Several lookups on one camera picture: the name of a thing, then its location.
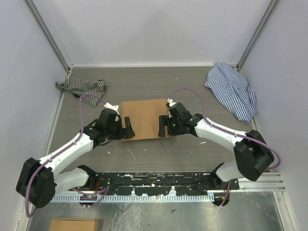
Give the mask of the brown cardboard box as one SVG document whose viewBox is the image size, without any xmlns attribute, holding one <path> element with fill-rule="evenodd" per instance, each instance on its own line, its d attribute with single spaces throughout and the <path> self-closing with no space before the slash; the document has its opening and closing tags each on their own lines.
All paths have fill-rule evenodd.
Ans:
<svg viewBox="0 0 308 231">
<path fill-rule="evenodd" d="M 122 101 L 122 125 L 125 117 L 130 118 L 130 124 L 135 136 L 125 141 L 158 139 L 159 116 L 168 114 L 167 99 L 150 99 L 138 101 Z"/>
</svg>

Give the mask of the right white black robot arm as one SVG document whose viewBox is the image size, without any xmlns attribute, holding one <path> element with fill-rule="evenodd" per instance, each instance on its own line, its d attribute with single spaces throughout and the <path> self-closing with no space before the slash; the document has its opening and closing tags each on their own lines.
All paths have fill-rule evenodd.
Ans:
<svg viewBox="0 0 308 231">
<path fill-rule="evenodd" d="M 219 164 L 209 177 L 217 190 L 230 180 L 246 178 L 256 181 L 274 162 L 274 155 L 262 135 L 256 131 L 243 132 L 221 126 L 202 114 L 191 115 L 182 103 L 167 99 L 168 114 L 159 117 L 159 137 L 191 134 L 208 139 L 232 151 L 235 161 Z"/>
</svg>

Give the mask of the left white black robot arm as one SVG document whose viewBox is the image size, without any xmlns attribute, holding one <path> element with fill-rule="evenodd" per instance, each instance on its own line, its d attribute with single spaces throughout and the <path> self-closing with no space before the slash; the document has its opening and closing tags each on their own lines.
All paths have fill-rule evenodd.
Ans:
<svg viewBox="0 0 308 231">
<path fill-rule="evenodd" d="M 39 160 L 29 158 L 23 164 L 16 191 L 36 208 L 43 208 L 64 191 L 82 187 L 96 188 L 97 173 L 86 165 L 63 170 L 77 158 L 108 141 L 134 137 L 130 118 L 121 118 L 116 109 L 104 108 L 98 119 L 84 126 L 67 144 Z"/>
</svg>

